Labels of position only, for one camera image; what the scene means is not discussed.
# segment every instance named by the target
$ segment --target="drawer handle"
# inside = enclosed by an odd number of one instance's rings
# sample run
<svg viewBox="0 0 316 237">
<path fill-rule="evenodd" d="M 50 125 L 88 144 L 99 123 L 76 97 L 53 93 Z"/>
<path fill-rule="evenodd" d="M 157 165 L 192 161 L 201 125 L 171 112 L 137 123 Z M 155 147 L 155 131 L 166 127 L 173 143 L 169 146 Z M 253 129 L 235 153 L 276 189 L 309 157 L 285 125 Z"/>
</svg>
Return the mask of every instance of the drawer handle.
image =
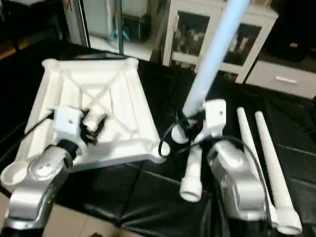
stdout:
<svg viewBox="0 0 316 237">
<path fill-rule="evenodd" d="M 297 84 L 297 80 L 293 80 L 293 79 L 289 79 L 289 78 L 283 78 L 283 77 L 276 76 L 275 79 L 278 81 L 282 81 L 282 82 L 286 82 L 286 83 L 290 83 L 290 84 Z"/>
</svg>

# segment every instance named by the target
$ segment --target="light blue tube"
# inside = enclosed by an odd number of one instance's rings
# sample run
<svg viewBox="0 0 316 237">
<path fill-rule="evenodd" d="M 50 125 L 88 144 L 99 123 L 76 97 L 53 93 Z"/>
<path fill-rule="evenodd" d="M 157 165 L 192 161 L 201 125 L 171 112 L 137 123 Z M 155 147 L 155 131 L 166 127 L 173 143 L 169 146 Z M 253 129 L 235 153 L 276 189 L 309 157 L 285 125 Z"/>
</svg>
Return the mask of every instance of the light blue tube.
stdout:
<svg viewBox="0 0 316 237">
<path fill-rule="evenodd" d="M 206 52 L 205 59 L 184 104 L 182 111 L 185 116 L 195 114 L 202 105 L 249 3 L 250 0 L 228 1 L 212 44 Z"/>
</svg>

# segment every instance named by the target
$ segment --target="tiled floor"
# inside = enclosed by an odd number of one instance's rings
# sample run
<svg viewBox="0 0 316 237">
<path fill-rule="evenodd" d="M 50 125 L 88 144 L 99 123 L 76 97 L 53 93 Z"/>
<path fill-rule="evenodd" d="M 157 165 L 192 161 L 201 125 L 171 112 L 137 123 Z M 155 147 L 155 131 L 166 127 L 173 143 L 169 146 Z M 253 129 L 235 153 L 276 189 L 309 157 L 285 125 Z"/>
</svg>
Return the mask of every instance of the tiled floor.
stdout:
<svg viewBox="0 0 316 237">
<path fill-rule="evenodd" d="M 8 198 L 0 193 L 0 228 L 8 205 Z M 54 205 L 44 237 L 89 237 L 98 233 L 102 237 L 141 237 L 139 235 L 117 229 L 109 222 Z"/>
</svg>

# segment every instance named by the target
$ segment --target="table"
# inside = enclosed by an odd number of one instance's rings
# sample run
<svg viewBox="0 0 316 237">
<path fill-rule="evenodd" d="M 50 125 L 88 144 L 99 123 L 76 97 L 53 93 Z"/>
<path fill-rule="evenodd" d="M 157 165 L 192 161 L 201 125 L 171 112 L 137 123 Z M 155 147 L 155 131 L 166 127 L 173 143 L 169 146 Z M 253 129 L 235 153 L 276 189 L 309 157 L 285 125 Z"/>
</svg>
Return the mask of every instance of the table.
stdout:
<svg viewBox="0 0 316 237">
<path fill-rule="evenodd" d="M 0 137 L 28 119 L 43 74 L 42 60 L 71 60 L 79 54 L 96 52 L 98 50 L 65 42 L 42 42 L 2 60 L 0 78 L 5 91 L 2 89 L 0 94 Z M 194 74 L 141 60 L 138 73 L 155 125 L 162 135 L 174 120 L 170 116 L 172 111 L 183 106 Z M 207 98 L 226 99 L 224 134 L 227 135 L 240 137 L 236 109 L 245 107 L 257 149 L 261 146 L 254 112 L 263 111 L 295 209 L 302 220 L 303 236 L 315 237 L 316 110 L 313 102 L 220 79 L 216 80 Z M 23 130 L 18 129 L 14 136 L 0 144 L 0 155 Z M 261 149 L 258 155 L 262 160 Z M 0 169 L 14 157 L 12 154 L 10 159 L 0 163 Z M 149 237 L 254 236 L 260 231 L 260 222 L 245 223 L 225 217 L 207 164 L 202 166 L 201 201 L 182 200 L 179 187 L 186 157 L 187 154 L 181 154 L 163 164 L 143 161 L 71 174 L 57 202 Z"/>
</svg>

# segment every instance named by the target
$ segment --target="white round cap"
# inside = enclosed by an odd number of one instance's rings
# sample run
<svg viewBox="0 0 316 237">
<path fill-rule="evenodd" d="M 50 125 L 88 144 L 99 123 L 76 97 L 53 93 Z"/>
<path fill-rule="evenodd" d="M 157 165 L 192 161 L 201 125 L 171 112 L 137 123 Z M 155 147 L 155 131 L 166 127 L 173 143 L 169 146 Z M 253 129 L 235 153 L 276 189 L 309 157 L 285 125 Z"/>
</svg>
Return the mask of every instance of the white round cap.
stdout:
<svg viewBox="0 0 316 237">
<path fill-rule="evenodd" d="M 178 144 L 184 144 L 189 141 L 179 125 L 173 127 L 171 131 L 171 137 Z"/>
<path fill-rule="evenodd" d="M 293 208 L 276 209 L 278 218 L 277 230 L 285 235 L 298 235 L 302 232 L 300 217 Z"/>
<path fill-rule="evenodd" d="M 126 62 L 128 65 L 138 69 L 138 60 L 136 58 L 127 58 Z"/>
<path fill-rule="evenodd" d="M 278 218 L 277 218 L 277 211 L 276 211 L 275 206 L 270 205 L 269 210 L 270 210 L 270 216 L 271 216 L 271 221 L 272 221 L 272 227 L 278 228 Z"/>
<path fill-rule="evenodd" d="M 41 64 L 45 69 L 49 70 L 51 73 L 60 73 L 61 71 L 59 62 L 56 59 L 45 59 Z"/>
<path fill-rule="evenodd" d="M 155 157 L 160 157 L 159 154 L 158 154 L 158 147 L 159 147 L 159 144 L 155 144 L 152 148 L 152 155 L 155 156 Z M 169 155 L 170 153 L 170 146 L 168 145 L 168 143 L 166 142 L 163 142 L 162 143 L 162 146 L 161 146 L 161 154 L 163 156 L 167 156 Z"/>
<path fill-rule="evenodd" d="M 180 196 L 186 201 L 200 201 L 202 196 L 201 180 L 194 176 L 183 177 L 180 186 Z"/>
<path fill-rule="evenodd" d="M 14 191 L 16 185 L 26 177 L 28 165 L 27 162 L 18 160 L 4 168 L 0 176 L 2 185 L 10 192 Z"/>
</svg>

